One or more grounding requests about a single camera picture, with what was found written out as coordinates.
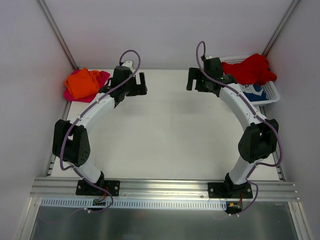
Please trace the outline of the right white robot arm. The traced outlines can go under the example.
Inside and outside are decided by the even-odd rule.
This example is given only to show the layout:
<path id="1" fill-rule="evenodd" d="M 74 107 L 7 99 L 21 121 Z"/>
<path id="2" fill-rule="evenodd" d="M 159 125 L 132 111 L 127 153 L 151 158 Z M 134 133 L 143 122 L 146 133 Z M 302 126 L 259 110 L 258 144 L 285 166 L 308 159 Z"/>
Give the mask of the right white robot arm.
<path id="1" fill-rule="evenodd" d="M 186 89 L 215 94 L 232 110 L 243 128 L 237 147 L 239 158 L 226 176 L 229 182 L 223 186 L 224 193 L 235 198 L 256 165 L 276 151 L 279 124 L 275 119 L 268 120 L 250 103 L 237 80 L 223 73 L 218 57 L 203 59 L 203 69 L 189 68 Z"/>

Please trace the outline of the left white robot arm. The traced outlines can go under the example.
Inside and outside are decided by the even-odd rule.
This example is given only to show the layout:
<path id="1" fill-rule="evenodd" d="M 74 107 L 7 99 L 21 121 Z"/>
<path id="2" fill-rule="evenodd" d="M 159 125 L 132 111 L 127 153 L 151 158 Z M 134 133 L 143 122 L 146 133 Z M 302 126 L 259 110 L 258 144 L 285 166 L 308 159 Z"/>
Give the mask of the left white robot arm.
<path id="1" fill-rule="evenodd" d="M 118 65 L 113 75 L 98 91 L 95 98 L 80 114 L 69 120 L 60 119 L 55 123 L 52 154 L 60 159 L 63 171 L 72 169 L 87 183 L 93 195 L 104 191 L 104 174 L 90 160 L 89 133 L 99 118 L 115 109 L 126 97 L 147 94 L 145 73 L 138 74 L 125 64 Z"/>

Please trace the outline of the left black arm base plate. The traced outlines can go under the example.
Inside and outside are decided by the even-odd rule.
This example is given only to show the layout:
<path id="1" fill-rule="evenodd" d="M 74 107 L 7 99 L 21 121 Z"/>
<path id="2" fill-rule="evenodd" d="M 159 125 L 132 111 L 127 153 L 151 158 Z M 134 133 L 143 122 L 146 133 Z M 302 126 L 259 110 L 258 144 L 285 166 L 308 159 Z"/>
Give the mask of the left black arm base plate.
<path id="1" fill-rule="evenodd" d="M 75 194 L 77 196 L 103 196 L 105 194 L 101 189 L 107 190 L 113 197 L 119 196 L 120 191 L 119 180 L 104 180 L 102 186 L 97 188 L 96 186 L 90 185 L 85 180 L 79 180 L 77 182 Z"/>

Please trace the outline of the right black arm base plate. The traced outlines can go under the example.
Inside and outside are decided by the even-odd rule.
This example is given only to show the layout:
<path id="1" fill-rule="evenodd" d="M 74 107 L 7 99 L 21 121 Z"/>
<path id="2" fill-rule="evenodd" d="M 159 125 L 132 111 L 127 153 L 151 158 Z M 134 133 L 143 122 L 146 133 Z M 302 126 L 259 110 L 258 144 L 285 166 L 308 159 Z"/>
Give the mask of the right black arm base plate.
<path id="1" fill-rule="evenodd" d="M 207 184 L 208 196 L 212 199 L 252 199 L 252 187 L 248 182 L 240 185 L 232 182 L 209 182 Z"/>

